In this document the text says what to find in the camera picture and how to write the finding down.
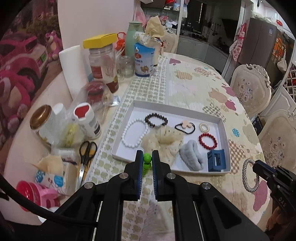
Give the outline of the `white paper towel roll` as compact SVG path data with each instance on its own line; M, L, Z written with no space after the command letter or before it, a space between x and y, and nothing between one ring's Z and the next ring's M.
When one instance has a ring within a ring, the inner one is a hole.
M62 50L59 53L59 59L68 89L74 100L80 89L89 82L80 45Z

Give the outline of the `cream floral chair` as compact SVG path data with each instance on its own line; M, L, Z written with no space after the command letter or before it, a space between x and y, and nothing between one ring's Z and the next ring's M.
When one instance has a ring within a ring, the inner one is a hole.
M274 112L258 138L269 166L282 166L295 173L295 112Z
M233 72L230 87L249 118L265 110L271 100L269 75L260 65L238 66Z

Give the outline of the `gold lid glass jar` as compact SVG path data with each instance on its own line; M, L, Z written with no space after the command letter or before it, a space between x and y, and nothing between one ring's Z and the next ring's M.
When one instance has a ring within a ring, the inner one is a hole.
M30 128L46 146L61 144L62 131L66 124L66 109L62 103L40 106L31 116Z

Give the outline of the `cream floral chair far end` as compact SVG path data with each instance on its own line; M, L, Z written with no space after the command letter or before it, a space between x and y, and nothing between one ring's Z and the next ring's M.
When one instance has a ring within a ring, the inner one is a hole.
M161 37L163 51L166 53L175 53L178 46L178 36L172 31L164 30L164 35Z

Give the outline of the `white pill bottle red cap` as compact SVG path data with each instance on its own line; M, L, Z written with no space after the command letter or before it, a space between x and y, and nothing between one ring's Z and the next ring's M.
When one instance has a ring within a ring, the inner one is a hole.
M74 108L73 115L89 139L94 140L99 137L101 127L89 103L83 102L78 104Z

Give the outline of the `pink bear poster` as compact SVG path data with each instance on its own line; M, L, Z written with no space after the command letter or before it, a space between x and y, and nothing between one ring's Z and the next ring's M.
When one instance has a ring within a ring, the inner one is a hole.
M27 115L40 88L60 71L63 50L57 1L29 1L1 21L1 146Z

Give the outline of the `cream tumbler red lid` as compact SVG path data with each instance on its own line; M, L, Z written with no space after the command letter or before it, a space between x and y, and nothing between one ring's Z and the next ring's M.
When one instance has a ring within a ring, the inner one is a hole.
M154 67L158 65L159 55L163 54L163 42L160 38L154 37Z

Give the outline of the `small clear glass jar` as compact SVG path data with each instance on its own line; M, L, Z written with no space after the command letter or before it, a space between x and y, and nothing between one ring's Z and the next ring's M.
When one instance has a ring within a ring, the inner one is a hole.
M123 78L131 78L134 75L134 61L130 56L119 58L119 74Z

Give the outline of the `yellow lid clear jar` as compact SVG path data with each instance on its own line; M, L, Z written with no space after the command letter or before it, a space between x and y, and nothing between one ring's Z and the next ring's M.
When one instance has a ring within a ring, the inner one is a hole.
M89 50L89 63L94 80L104 82L111 93L119 89L115 50L116 33L97 35L83 41Z

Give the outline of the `green thermos bottle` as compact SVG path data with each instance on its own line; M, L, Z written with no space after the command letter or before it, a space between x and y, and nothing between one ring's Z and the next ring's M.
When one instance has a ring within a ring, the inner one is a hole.
M138 21L129 22L128 30L125 37L125 54L126 56L134 57L134 45L136 40L134 35L136 32L143 32L142 23Z

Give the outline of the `white shallow tray box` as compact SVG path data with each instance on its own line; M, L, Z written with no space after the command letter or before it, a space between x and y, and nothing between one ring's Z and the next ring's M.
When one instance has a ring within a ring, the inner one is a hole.
M173 171L223 175L233 170L224 120L175 106L132 101L111 154L132 162L138 150L157 150Z

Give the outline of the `blue square hair claw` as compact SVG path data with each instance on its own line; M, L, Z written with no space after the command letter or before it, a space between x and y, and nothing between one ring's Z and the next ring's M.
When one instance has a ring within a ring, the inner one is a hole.
M224 150L210 150L207 153L208 171L221 172L226 169L226 160Z

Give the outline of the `cream lace scrunchie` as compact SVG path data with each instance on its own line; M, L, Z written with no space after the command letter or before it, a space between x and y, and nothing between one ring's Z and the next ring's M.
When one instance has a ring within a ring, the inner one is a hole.
M169 126L162 126L146 134L142 139L141 147L150 154L157 150L160 161L171 167L183 143L184 133Z

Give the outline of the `grey fluffy scrunchie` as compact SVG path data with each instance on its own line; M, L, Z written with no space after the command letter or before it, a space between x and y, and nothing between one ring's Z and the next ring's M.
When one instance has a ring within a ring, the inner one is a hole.
M179 149L179 155L191 171L201 171L204 169L206 160L200 154L196 141L190 140L182 145Z

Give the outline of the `cream floral chair near right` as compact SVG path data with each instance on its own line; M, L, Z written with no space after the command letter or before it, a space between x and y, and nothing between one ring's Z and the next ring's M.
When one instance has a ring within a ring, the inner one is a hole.
M295 112L274 112L258 138L269 166L282 166L295 173Z

